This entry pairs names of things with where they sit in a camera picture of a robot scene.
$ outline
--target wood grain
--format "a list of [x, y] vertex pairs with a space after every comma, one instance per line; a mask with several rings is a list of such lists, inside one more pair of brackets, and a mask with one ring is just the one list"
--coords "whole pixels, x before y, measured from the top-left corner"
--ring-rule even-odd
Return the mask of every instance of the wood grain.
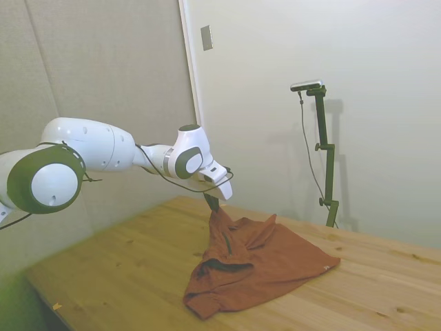
[[[224, 209], [233, 219], [269, 215]], [[179, 197], [37, 264], [28, 278], [73, 330], [441, 330], [441, 251], [284, 217], [335, 270], [279, 299], [197, 319], [183, 304], [209, 208]]]

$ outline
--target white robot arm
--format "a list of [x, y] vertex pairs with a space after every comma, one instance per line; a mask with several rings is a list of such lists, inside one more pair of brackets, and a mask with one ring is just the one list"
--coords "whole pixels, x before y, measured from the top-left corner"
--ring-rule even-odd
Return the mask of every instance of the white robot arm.
[[222, 200], [232, 196], [229, 171], [213, 159], [198, 125], [180, 128], [173, 146], [140, 146], [120, 128], [61, 117], [49, 122], [36, 148], [0, 154], [0, 222], [16, 209], [30, 214], [65, 209], [78, 196], [86, 169], [124, 171], [135, 165], [194, 192]]

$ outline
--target black cable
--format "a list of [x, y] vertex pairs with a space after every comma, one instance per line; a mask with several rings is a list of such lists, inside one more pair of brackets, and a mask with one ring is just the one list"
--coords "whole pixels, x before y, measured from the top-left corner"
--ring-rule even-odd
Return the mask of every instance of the black cable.
[[[304, 121], [304, 111], [303, 111], [303, 99], [302, 99], [302, 92], [298, 91], [298, 96], [300, 97], [300, 107], [302, 108], [302, 130], [303, 130], [303, 137], [305, 138], [305, 144], [306, 144], [306, 151], [308, 152], [308, 161], [309, 161], [309, 167], [311, 168], [312, 177], [314, 177], [314, 181], [316, 182], [316, 185], [318, 187], [318, 190], [320, 191], [320, 195], [322, 196], [322, 199], [325, 200], [325, 196], [323, 195], [322, 188], [320, 187], [320, 184], [317, 181], [316, 173], [314, 172], [314, 169], [312, 168], [312, 162], [311, 162], [311, 153], [309, 152], [309, 144], [308, 139], [306, 138], [306, 132], [305, 132], [305, 121]], [[339, 229], [337, 221], [334, 222], [336, 227]]]
[[40, 145], [52, 145], [52, 146], [63, 145], [63, 147], [68, 149], [70, 152], [72, 152], [75, 155], [77, 155], [79, 160], [80, 160], [80, 162], [84, 165], [84, 175], [86, 176], [87, 179], [83, 179], [83, 181], [88, 181], [90, 183], [94, 182], [94, 181], [102, 181], [102, 179], [92, 179], [92, 178], [90, 178], [89, 175], [87, 174], [87, 172], [85, 171], [85, 162], [84, 162], [83, 158], [81, 157], [81, 155], [76, 150], [74, 150], [72, 147], [70, 147], [64, 140], [62, 140], [61, 142], [62, 143], [49, 143], [49, 142], [44, 141], [42, 143], [39, 143], [37, 145], [37, 147], [40, 146]]
[[163, 174], [161, 174], [161, 172], [159, 171], [159, 169], [153, 164], [152, 160], [150, 160], [150, 158], [149, 158], [149, 156], [147, 155], [147, 153], [142, 149], [141, 145], [138, 145], [138, 144], [135, 144], [135, 145], [136, 145], [137, 148], [139, 148], [139, 149], [141, 150], [141, 152], [144, 154], [144, 156], [145, 156], [146, 159], [149, 161], [149, 163], [152, 165], [152, 167], [156, 170], [156, 172], [159, 174], [159, 176], [161, 176], [165, 181], [168, 181], [169, 183], [172, 183], [172, 184], [174, 184], [174, 185], [176, 185], [176, 186], [179, 186], [180, 188], [185, 188], [186, 190], [188, 190], [188, 191], [190, 191], [190, 192], [193, 192], [193, 193], [205, 193], [205, 192], [208, 192], [208, 191], [214, 190], [215, 188], [218, 188], [219, 186], [221, 186], [221, 185], [227, 183], [228, 181], [231, 181], [231, 180], [233, 179], [233, 177], [234, 177], [233, 172], [232, 172], [231, 170], [228, 170], [228, 169], [227, 169], [227, 173], [229, 173], [229, 174], [231, 175], [231, 177], [228, 178], [228, 179], [226, 179], [226, 180], [224, 180], [222, 183], [220, 183], [220, 184], [218, 184], [218, 185], [216, 185], [216, 186], [214, 186], [214, 187], [212, 187], [212, 188], [208, 188], [208, 189], [206, 189], [206, 190], [202, 190], [202, 191], [199, 191], [199, 190], [193, 190], [193, 189], [191, 189], [191, 188], [187, 188], [187, 187], [185, 187], [184, 185], [181, 185], [181, 184], [175, 183], [174, 181], [170, 181], [167, 177], [165, 177]]
[[12, 225], [14, 225], [14, 224], [17, 224], [18, 222], [21, 222], [22, 220], [27, 219], [30, 215], [32, 215], [32, 214], [27, 214], [27, 215], [21, 217], [20, 219], [17, 219], [16, 221], [13, 221], [13, 222], [11, 222], [11, 223], [9, 223], [9, 224], [6, 224], [6, 225], [0, 227], [0, 230], [3, 230], [3, 229], [6, 229], [6, 228], [9, 228], [10, 226], [12, 226]]

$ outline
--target wall plate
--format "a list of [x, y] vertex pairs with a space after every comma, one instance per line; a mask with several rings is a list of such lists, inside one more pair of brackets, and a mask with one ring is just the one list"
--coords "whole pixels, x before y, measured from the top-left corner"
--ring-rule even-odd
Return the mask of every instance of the wall plate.
[[204, 50], [211, 50], [213, 48], [213, 38], [210, 26], [204, 26], [201, 28], [201, 36]]

